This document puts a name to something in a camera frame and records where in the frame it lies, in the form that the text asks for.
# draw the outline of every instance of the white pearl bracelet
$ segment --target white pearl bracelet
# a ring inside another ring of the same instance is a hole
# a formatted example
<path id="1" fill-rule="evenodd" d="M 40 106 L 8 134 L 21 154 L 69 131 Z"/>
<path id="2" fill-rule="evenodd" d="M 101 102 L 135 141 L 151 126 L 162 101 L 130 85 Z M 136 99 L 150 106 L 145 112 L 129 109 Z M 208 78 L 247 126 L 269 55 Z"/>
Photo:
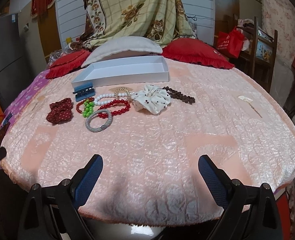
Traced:
<path id="1" fill-rule="evenodd" d="M 124 98 L 127 97 L 126 93 L 118 93 L 118 98 Z M 99 102 L 99 100 L 101 100 L 102 98 L 116 98 L 114 94 L 103 94 L 103 95 L 99 95 L 94 99 L 94 105 L 95 106 L 104 106 L 108 103 L 111 103 L 113 100 L 105 100 L 102 102 Z"/>

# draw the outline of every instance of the red scrunchie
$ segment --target red scrunchie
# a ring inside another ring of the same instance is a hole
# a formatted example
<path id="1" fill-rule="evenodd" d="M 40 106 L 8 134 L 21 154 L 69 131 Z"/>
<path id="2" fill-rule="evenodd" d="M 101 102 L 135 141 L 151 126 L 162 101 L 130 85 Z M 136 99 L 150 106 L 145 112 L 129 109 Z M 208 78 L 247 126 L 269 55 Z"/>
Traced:
<path id="1" fill-rule="evenodd" d="M 70 98 L 65 98 L 59 102 L 55 102 L 49 105 L 51 112 L 46 117 L 46 120 L 53 124 L 58 124 L 60 122 L 67 122 L 72 119 L 72 100 Z"/>

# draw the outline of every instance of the blue grip pad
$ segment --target blue grip pad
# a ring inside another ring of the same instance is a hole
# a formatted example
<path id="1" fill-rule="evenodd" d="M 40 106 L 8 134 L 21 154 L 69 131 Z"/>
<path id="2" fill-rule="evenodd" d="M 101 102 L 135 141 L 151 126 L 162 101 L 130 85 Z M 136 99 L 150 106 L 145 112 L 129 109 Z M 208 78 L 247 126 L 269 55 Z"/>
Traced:
<path id="1" fill-rule="evenodd" d="M 202 175 L 206 186 L 209 188 L 215 203 L 218 206 L 223 207 L 225 210 L 229 204 L 227 200 L 227 189 L 223 186 L 215 174 L 215 171 L 203 156 L 199 158 L 199 172 Z"/>
<path id="2" fill-rule="evenodd" d="M 75 189 L 75 197 L 73 206 L 78 209 L 80 206 L 84 206 L 89 195 L 91 194 L 98 177 L 103 170 L 103 159 L 99 155 L 88 169 L 81 182 Z"/>

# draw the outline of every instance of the red bead bracelet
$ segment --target red bead bracelet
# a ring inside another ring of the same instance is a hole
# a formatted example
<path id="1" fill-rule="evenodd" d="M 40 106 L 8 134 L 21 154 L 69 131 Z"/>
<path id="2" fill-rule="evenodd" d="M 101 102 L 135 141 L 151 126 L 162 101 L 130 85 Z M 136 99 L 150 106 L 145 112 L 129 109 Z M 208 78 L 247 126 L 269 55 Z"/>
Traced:
<path id="1" fill-rule="evenodd" d="M 109 107 L 111 107 L 111 106 L 114 106 L 114 105 L 117 105 L 117 104 L 124 104 L 124 105 L 125 105 L 125 108 L 122 108 L 121 110 L 118 110 L 118 111 L 113 111 L 113 112 L 112 112 L 112 116 L 114 116 L 114 115 L 118 115 L 118 114 L 120 114 L 120 115 L 121 115 L 121 114 L 124 114 L 125 112 L 128 112 L 129 109 L 131 108 L 131 106 L 130 106 L 130 104 L 129 104 L 128 101 L 126 101 L 126 100 L 124 100 L 124 99 L 121 99 L 121 100 L 119 100 L 119 99 L 115 99 L 115 100 L 113 100 L 111 103 L 108 103 L 108 104 L 106 104 L 106 105 L 104 105 L 104 106 L 101 106 L 99 109 L 107 109 L 107 108 L 109 108 Z M 99 113 L 99 114 L 98 114 L 98 117 L 101 117 L 101 118 L 105 119 L 105 118 L 107 118 L 108 116 L 107 116 L 106 113 Z"/>

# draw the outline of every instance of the scrunchie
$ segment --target scrunchie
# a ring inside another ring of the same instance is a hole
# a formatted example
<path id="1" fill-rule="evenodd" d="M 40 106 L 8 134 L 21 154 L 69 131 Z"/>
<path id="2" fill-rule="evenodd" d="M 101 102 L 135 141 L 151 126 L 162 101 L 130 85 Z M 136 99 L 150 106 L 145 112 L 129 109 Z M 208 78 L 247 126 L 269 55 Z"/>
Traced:
<path id="1" fill-rule="evenodd" d="M 160 111 L 167 108 L 171 97 L 165 89 L 154 85 L 145 85 L 144 90 L 132 94 L 132 100 L 136 111 L 145 108 L 152 114 L 159 114 Z"/>
<path id="2" fill-rule="evenodd" d="M 49 105 L 51 112 L 46 117 L 46 120 L 52 124 L 58 124 L 60 122 L 70 121 L 73 117 L 72 108 L 73 103 L 70 98 L 65 98 L 59 102 L 55 102 Z"/>

